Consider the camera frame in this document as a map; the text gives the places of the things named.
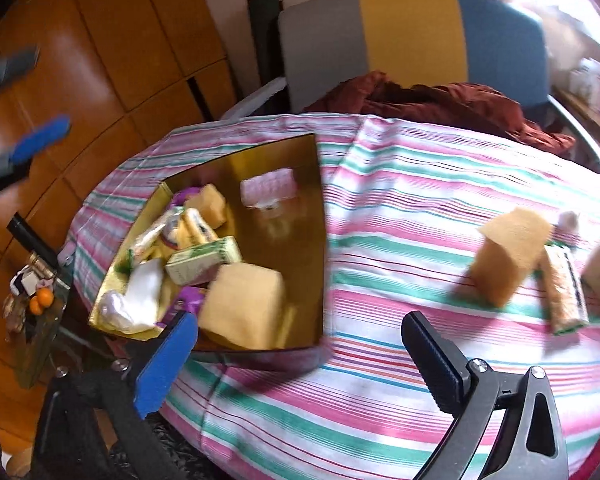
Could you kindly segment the purple candy wrapper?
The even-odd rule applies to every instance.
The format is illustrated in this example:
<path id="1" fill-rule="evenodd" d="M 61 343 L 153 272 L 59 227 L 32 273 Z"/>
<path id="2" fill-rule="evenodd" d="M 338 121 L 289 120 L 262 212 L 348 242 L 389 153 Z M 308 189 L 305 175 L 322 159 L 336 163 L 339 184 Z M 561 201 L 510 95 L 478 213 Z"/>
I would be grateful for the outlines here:
<path id="1" fill-rule="evenodd" d="M 166 314 L 161 320 L 162 326 L 167 326 L 175 318 L 178 312 L 184 311 L 198 315 L 206 292 L 199 287 L 184 286 L 175 296 Z"/>

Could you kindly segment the yellow sponge block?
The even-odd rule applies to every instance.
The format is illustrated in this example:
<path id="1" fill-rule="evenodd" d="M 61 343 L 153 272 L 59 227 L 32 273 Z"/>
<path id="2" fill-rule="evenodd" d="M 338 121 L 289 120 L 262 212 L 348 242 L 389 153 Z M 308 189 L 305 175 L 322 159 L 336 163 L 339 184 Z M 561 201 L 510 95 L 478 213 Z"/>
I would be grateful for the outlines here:
<path id="1" fill-rule="evenodd" d="M 279 272 L 238 262 L 224 264 L 208 288 L 198 326 L 218 344 L 272 350 L 282 325 L 285 285 Z"/>

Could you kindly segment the green white small box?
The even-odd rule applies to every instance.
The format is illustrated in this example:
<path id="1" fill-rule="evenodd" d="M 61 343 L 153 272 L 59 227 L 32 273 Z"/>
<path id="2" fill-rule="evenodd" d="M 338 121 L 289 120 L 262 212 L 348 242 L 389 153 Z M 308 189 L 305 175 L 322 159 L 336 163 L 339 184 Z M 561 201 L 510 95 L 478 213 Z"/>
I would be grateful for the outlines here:
<path id="1" fill-rule="evenodd" d="M 242 261 L 232 236 L 174 252 L 166 263 L 166 274 L 174 284 L 199 285 L 211 282 L 219 267 Z"/>

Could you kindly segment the oat bar packet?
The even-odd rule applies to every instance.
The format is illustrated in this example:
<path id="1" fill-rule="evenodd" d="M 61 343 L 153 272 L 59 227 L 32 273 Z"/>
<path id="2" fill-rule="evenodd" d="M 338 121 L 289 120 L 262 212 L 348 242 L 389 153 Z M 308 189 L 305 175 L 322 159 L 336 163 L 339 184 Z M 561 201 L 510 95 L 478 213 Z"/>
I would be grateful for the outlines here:
<path id="1" fill-rule="evenodd" d="M 156 220 L 151 222 L 148 228 L 143 229 L 140 234 L 132 239 L 132 244 L 128 249 L 128 260 L 132 268 L 150 257 L 163 230 L 167 226 L 177 226 L 183 211 L 183 206 L 168 208 Z"/>
<path id="2" fill-rule="evenodd" d="M 218 236 L 196 208 L 185 208 L 178 218 L 175 240 L 179 250 L 214 242 Z"/>

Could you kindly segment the small yellow sponge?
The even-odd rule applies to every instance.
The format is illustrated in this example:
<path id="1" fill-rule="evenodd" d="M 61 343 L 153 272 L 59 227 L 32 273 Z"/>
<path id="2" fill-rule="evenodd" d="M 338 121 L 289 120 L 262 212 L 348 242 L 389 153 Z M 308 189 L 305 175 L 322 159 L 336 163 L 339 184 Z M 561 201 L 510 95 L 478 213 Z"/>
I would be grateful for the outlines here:
<path id="1" fill-rule="evenodd" d="M 185 200 L 187 208 L 195 208 L 212 229 L 226 222 L 226 200 L 213 185 L 205 185 L 198 193 L 189 195 Z"/>

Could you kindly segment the glass side table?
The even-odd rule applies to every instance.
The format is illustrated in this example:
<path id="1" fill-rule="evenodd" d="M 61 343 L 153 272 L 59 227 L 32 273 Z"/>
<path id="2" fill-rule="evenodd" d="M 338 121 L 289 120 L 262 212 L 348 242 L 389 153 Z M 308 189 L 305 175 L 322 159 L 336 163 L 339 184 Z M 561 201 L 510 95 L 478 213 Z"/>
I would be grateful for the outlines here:
<path id="1" fill-rule="evenodd" d="M 50 359 L 61 328 L 72 285 L 76 246 L 65 244 L 54 252 L 20 214 L 7 229 L 27 253 L 26 263 L 9 281 L 3 316 L 9 336 L 16 342 L 16 381 L 32 388 Z"/>

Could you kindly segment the orange fruits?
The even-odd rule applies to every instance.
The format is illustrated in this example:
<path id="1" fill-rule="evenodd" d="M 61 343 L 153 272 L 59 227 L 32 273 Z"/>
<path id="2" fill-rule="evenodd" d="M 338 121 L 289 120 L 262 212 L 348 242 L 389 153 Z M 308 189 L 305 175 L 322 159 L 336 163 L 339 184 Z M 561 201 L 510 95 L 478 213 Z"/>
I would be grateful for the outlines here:
<path id="1" fill-rule="evenodd" d="M 29 311 L 35 315 L 42 315 L 50 308 L 55 300 L 55 295 L 49 287 L 39 288 L 30 298 Z"/>

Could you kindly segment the gold tin box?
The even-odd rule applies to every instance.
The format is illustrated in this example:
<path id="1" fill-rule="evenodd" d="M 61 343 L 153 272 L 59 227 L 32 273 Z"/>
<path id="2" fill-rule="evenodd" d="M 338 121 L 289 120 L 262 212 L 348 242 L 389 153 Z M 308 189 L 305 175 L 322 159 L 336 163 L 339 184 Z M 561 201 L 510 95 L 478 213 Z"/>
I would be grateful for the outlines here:
<path id="1" fill-rule="evenodd" d="M 132 268 L 128 249 L 132 239 L 173 206 L 185 206 L 189 195 L 213 184 L 226 200 L 226 222 L 213 230 L 218 238 L 232 236 L 242 261 L 283 275 L 285 301 L 282 325 L 272 350 L 245 350 L 210 340 L 198 326 L 192 358 L 200 362 L 260 370 L 304 370 L 316 367 L 329 352 L 327 240 L 323 185 L 313 134 L 244 148 L 183 170 L 161 181 L 114 256 L 99 287 L 90 325 L 126 342 L 157 338 L 166 326 L 161 320 L 184 287 L 166 274 L 166 263 L 179 252 L 176 226 L 167 226 L 145 261 L 163 261 L 158 321 L 149 330 L 125 334 L 102 322 L 98 303 L 108 290 L 125 292 Z"/>

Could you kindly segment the striped pink green bedsheet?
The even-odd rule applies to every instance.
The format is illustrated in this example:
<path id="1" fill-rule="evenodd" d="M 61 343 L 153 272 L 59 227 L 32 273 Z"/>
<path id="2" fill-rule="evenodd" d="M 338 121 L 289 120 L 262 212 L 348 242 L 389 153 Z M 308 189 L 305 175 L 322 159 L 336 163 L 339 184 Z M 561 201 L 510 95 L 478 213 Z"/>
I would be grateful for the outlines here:
<path id="1" fill-rule="evenodd" d="M 162 414 L 244 479 L 409 479 L 449 417 L 402 346 L 421 310 L 442 335 L 497 370 L 539 365 L 550 378 L 570 476 L 600 463 L 600 318 L 554 336 L 543 291 L 525 282 L 501 310 L 480 304 L 466 270 L 480 228 L 514 208 L 580 220 L 578 258 L 600 244 L 600 174 L 484 134 L 361 115 L 278 115 L 172 131 L 126 158 L 70 226 L 74 282 L 91 304 L 122 238 L 154 188 L 216 156 L 278 139 L 317 137 L 330 259 L 334 352 L 285 379 L 189 362 Z"/>

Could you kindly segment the rust brown cloth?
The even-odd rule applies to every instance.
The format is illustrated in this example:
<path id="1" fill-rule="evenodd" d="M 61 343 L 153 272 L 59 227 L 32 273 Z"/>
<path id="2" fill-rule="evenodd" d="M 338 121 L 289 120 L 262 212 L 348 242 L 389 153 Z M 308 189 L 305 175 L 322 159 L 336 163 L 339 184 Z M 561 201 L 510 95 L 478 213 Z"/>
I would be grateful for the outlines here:
<path id="1" fill-rule="evenodd" d="M 374 70 L 340 82 L 303 109 L 306 113 L 376 115 L 480 133 L 565 156 L 576 145 L 569 134 L 547 131 L 524 116 L 520 104 L 485 84 L 414 84 L 404 88 Z"/>

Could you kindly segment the wooden side table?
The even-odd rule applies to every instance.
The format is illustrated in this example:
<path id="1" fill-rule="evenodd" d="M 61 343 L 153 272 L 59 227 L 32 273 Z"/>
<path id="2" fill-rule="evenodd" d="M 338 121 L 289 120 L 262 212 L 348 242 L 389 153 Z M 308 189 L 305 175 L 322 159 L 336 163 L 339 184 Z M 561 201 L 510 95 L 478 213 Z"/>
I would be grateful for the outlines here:
<path id="1" fill-rule="evenodd" d="M 580 98 L 577 98 L 566 90 L 553 87 L 552 96 L 569 110 L 573 116 L 576 116 L 578 122 L 580 122 L 580 124 L 588 130 L 600 144 L 600 113 L 594 112 L 594 110 L 589 108 Z"/>

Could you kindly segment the grey yellow blue chair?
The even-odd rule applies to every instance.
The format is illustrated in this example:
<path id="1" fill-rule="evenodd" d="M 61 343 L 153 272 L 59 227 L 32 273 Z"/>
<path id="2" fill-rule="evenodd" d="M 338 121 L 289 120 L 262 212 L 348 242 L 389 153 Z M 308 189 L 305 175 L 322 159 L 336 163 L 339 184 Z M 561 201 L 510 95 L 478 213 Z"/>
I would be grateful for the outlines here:
<path id="1" fill-rule="evenodd" d="M 600 172 L 600 144 L 550 95 L 541 21 L 498 0 L 248 0 L 261 88 L 225 112 L 300 112 L 336 84 L 372 70 L 403 87 L 486 84 L 540 122 L 577 137 L 571 155 Z"/>

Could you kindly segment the white boxes on table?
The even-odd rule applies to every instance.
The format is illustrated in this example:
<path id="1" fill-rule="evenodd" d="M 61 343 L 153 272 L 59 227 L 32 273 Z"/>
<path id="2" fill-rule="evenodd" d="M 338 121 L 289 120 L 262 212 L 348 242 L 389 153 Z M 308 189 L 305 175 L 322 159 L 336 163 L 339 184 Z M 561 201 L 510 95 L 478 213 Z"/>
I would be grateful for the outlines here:
<path id="1" fill-rule="evenodd" d="M 570 70 L 567 89 L 593 112 L 600 113 L 600 61 L 581 58 Z"/>

